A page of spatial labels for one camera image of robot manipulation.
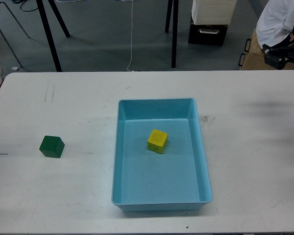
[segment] yellow block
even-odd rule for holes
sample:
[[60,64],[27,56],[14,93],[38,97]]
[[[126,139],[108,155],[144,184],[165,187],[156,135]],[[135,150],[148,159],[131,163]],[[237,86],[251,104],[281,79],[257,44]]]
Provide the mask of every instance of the yellow block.
[[147,140],[147,147],[151,151],[162,154],[167,145],[167,141],[167,133],[153,129],[151,135]]

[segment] white shirt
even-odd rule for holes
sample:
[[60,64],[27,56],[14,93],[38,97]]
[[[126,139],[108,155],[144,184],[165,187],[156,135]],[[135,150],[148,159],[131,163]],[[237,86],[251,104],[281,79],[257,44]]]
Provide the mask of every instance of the white shirt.
[[260,47],[282,42],[294,27],[294,0],[269,0],[259,17],[256,32]]

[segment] metal stand leg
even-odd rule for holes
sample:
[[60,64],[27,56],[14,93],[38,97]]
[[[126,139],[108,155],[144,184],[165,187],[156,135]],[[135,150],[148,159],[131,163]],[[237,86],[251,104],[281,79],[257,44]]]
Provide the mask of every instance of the metal stand leg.
[[26,35],[28,38],[30,38],[29,35],[25,32],[25,30],[24,30],[23,27],[21,26],[21,24],[20,24],[20,22],[18,21],[18,19],[16,19],[15,15],[12,13],[12,11],[11,11],[10,8],[8,7],[8,5],[7,5],[5,2],[3,2],[3,1],[0,1],[0,3],[3,3],[3,4],[5,5],[6,9],[9,10],[9,12],[11,13],[11,15],[13,16],[13,18],[15,19],[15,21],[19,24],[19,26],[21,27],[21,29],[23,30],[23,32],[25,33],[25,35]]
[[176,46],[177,46],[177,22],[178,22],[178,0],[173,0],[173,34],[172,34],[172,60],[171,66],[176,66]]
[[40,13],[41,21],[43,22],[43,26],[44,26],[44,29],[45,29],[45,33],[46,33],[48,43],[49,43],[50,51],[51,51],[51,54],[52,54],[52,57],[53,57],[53,62],[54,62],[55,68],[56,68],[57,72],[62,72],[59,57],[58,57],[57,50],[56,50],[55,45],[54,45],[54,41],[53,41],[53,38],[52,38],[52,33],[51,33],[51,30],[50,30],[47,15],[46,15],[46,12],[45,12],[43,0],[36,0],[36,2],[37,2],[38,10],[39,10],[39,13]]
[[58,8],[57,8],[57,6],[56,6],[54,0],[48,0],[48,2],[49,2],[49,4],[50,4],[50,6],[51,6],[51,8],[52,8],[52,10],[53,10],[53,12],[54,12],[54,14],[55,14],[55,16],[57,17],[57,19],[58,19],[58,21],[59,21],[59,24],[61,25],[61,28],[62,28],[62,30],[63,30],[65,36],[66,36],[67,38],[69,38],[69,37],[70,37],[70,33],[69,33],[67,27],[65,26],[65,23],[64,23],[64,21],[63,21],[63,19],[62,19],[62,17],[61,17],[61,14],[60,14],[60,12],[59,12],[59,10],[58,10]]
[[1,29],[0,29],[0,34],[2,35],[3,39],[5,40],[5,42],[7,43],[7,45],[9,46],[10,50],[12,51],[12,54],[14,55],[15,59],[18,61],[19,65],[21,66],[21,68],[23,68],[23,65],[20,63],[18,57],[16,56],[16,54],[14,53],[12,47],[10,46],[10,44],[8,43],[7,39],[5,38],[4,34],[2,33]]
[[172,34],[172,58],[171,66],[176,67],[176,46],[177,46],[177,22],[178,22],[178,0],[168,0],[167,19],[165,32],[169,32],[171,12],[173,5],[173,34]]
[[171,20],[171,11],[172,11],[173,0],[168,0],[168,9],[167,9],[167,20],[166,20],[166,29],[165,32],[169,32],[170,20]]

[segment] blue plastic tray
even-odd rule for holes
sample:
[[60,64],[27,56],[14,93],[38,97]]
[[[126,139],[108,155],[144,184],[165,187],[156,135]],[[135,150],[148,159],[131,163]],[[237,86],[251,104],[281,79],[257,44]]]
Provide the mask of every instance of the blue plastic tray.
[[[163,154],[147,149],[153,129],[168,134]],[[211,200],[195,100],[121,100],[113,204],[123,211],[196,210]]]

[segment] green block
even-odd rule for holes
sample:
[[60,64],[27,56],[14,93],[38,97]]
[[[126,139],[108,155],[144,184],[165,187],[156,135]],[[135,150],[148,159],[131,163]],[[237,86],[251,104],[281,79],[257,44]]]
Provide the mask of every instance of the green block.
[[60,137],[45,136],[39,150],[50,158],[60,158],[64,148],[64,143]]

